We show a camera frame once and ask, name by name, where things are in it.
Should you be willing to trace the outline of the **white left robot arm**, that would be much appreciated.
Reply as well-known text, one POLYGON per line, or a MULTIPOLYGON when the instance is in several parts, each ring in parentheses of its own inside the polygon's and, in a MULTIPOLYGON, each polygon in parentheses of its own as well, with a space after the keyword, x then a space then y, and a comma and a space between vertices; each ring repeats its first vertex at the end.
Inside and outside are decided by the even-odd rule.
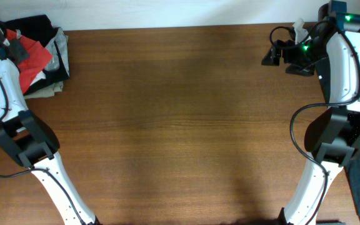
POLYGON ((33 174, 44 186, 64 224, 99 224, 71 182, 59 153, 53 130, 26 105, 24 87, 52 59, 37 44, 36 52, 17 31, 0 21, 0 148, 25 170, 16 176, 33 174))

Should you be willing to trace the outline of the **folded clothes pile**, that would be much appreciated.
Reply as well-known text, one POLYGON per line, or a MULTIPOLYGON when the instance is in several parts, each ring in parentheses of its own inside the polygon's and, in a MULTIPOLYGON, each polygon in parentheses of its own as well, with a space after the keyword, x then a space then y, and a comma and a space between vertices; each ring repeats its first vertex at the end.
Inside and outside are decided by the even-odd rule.
POLYGON ((43 14, 24 17, 6 22, 0 21, 0 59, 8 58, 9 40, 6 30, 18 30, 19 35, 39 41, 51 54, 52 59, 36 76, 29 90, 23 95, 26 99, 49 98, 63 90, 63 82, 70 78, 68 59, 68 37, 61 27, 54 27, 43 14))

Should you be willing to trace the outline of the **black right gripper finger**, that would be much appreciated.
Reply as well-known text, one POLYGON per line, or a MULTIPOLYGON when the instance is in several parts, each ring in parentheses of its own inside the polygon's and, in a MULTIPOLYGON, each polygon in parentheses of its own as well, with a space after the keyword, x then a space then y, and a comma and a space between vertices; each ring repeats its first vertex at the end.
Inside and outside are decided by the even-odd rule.
POLYGON ((262 66, 279 66, 281 58, 281 50, 275 46, 271 46, 270 50, 261 61, 262 66))
POLYGON ((309 77, 314 75, 314 65, 310 66, 298 66, 298 65, 290 65, 286 68, 287 74, 293 74, 298 76, 309 77))

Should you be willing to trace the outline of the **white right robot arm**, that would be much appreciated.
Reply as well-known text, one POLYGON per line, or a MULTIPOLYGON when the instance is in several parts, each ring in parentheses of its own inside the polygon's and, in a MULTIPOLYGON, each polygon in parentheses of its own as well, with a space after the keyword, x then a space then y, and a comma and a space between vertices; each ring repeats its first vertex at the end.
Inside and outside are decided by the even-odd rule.
POLYGON ((360 154, 360 14, 349 13, 344 1, 329 1, 310 29, 297 21, 288 33, 287 41, 271 41, 262 65, 285 63, 288 74, 317 75, 325 101, 297 147, 306 165, 275 223, 316 224, 332 182, 360 154))

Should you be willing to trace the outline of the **red orange t-shirt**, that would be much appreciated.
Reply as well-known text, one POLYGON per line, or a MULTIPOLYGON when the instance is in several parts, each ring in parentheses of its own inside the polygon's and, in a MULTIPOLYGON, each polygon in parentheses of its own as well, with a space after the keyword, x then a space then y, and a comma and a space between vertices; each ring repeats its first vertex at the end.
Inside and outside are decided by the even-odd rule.
POLYGON ((9 41, 18 39, 29 54, 29 57, 17 66, 20 72, 19 83, 24 94, 29 90, 36 76, 47 66, 53 56, 39 41, 29 39, 22 34, 19 35, 18 30, 12 31, 7 29, 6 32, 9 41))

